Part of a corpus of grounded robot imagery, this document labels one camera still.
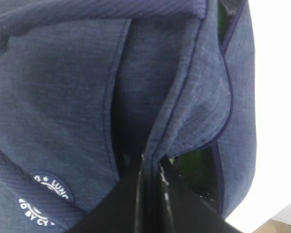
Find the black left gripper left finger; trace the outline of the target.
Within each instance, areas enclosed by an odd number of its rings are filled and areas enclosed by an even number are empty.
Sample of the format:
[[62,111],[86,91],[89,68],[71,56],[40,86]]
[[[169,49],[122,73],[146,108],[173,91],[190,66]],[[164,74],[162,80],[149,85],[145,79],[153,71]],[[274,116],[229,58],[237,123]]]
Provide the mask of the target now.
[[71,233],[144,233],[144,155],[135,157],[108,196]]

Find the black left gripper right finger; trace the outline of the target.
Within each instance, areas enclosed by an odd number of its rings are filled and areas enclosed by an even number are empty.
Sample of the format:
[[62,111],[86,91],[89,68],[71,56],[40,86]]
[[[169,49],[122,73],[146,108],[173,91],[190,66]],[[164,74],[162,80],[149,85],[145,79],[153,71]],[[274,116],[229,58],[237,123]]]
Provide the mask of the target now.
[[160,161],[160,214],[163,233],[237,233],[177,174],[169,159]]

